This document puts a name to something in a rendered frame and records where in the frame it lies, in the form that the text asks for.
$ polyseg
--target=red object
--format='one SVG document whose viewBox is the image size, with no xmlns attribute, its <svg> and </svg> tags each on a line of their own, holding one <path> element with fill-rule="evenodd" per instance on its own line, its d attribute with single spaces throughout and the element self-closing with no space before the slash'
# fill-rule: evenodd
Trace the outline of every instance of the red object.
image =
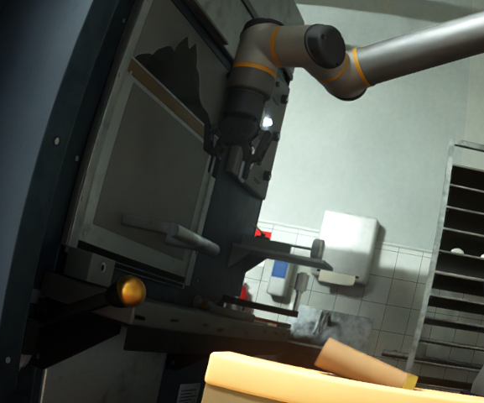
<svg viewBox="0 0 484 403">
<path fill-rule="evenodd" d="M 259 230 L 255 229 L 255 237 L 259 237 L 262 234 L 264 234 L 267 239 L 271 240 L 272 233 L 267 233 L 266 231 L 260 232 Z"/>
<path fill-rule="evenodd" d="M 240 299 L 247 301 L 247 288 L 245 288 L 245 285 L 242 286 L 242 292 L 240 293 Z"/>
</svg>

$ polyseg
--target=white wall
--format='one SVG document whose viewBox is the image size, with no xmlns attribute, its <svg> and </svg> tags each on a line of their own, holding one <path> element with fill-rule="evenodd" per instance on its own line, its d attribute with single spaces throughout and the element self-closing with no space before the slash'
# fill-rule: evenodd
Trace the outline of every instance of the white wall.
<svg viewBox="0 0 484 403">
<path fill-rule="evenodd" d="M 363 46 L 433 25 L 431 4 L 433 21 L 445 20 L 445 10 L 451 19 L 458 8 L 484 8 L 480 0 L 441 3 L 409 3 L 422 20 L 299 9 L 306 24 L 334 25 L 348 44 Z M 354 102 L 335 99 L 298 69 L 289 99 L 260 219 L 319 228 L 325 210 L 376 217 L 386 242 L 431 250 L 449 139 L 484 143 L 484 56 L 380 84 Z"/>
</svg>

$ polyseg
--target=blue label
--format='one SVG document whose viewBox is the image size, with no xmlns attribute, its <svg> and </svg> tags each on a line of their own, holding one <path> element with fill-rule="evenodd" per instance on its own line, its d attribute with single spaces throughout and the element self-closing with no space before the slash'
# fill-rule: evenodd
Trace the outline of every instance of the blue label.
<svg viewBox="0 0 484 403">
<path fill-rule="evenodd" d="M 288 269 L 288 267 L 288 263 L 275 260 L 275 264 L 273 265 L 272 277 L 286 279 L 286 270 Z"/>
</svg>

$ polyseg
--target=yellow stripe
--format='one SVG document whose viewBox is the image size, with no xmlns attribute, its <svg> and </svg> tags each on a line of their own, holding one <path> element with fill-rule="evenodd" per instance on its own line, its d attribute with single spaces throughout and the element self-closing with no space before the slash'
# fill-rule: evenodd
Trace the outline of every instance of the yellow stripe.
<svg viewBox="0 0 484 403">
<path fill-rule="evenodd" d="M 279 67 L 284 67 L 283 65 L 281 65 L 281 62 L 278 61 L 277 53 L 275 53 L 275 35 L 277 35 L 277 31 L 279 30 L 279 28 L 281 27 L 277 27 L 272 32 L 272 38 L 269 40 L 269 49 L 272 52 L 272 57 L 275 64 L 278 65 Z"/>
<path fill-rule="evenodd" d="M 413 390 L 417 385 L 419 377 L 417 375 L 408 374 L 406 381 L 403 383 L 402 389 Z"/>
<path fill-rule="evenodd" d="M 333 78 L 328 78 L 327 80 L 318 80 L 319 82 L 329 82 L 329 81 L 334 81 L 336 80 L 337 78 L 339 78 L 340 76 L 342 76 L 342 73 L 344 73 L 344 71 L 346 71 L 346 68 L 348 67 L 348 60 L 350 58 L 348 57 L 348 54 L 346 54 L 346 63 L 344 63 L 344 67 L 342 67 L 342 70 L 339 74 L 337 74 L 336 76 L 334 76 Z"/>
<path fill-rule="evenodd" d="M 357 59 L 357 48 L 355 48 L 352 51 L 352 54 L 353 54 L 353 61 L 356 64 L 357 73 L 359 73 L 359 76 L 361 77 L 362 82 L 365 83 L 365 86 L 371 86 L 370 84 L 368 84 L 368 81 L 367 81 L 367 78 L 365 77 L 365 75 L 362 74 L 361 66 L 359 65 L 359 59 Z"/>
<path fill-rule="evenodd" d="M 275 71 L 266 67 L 265 65 L 259 65 L 258 63 L 251 63 L 250 61 L 240 61 L 239 63 L 234 63 L 232 67 L 252 67 L 253 69 L 259 69 L 262 71 L 266 71 L 268 74 L 271 74 L 273 78 L 275 78 Z"/>
</svg>

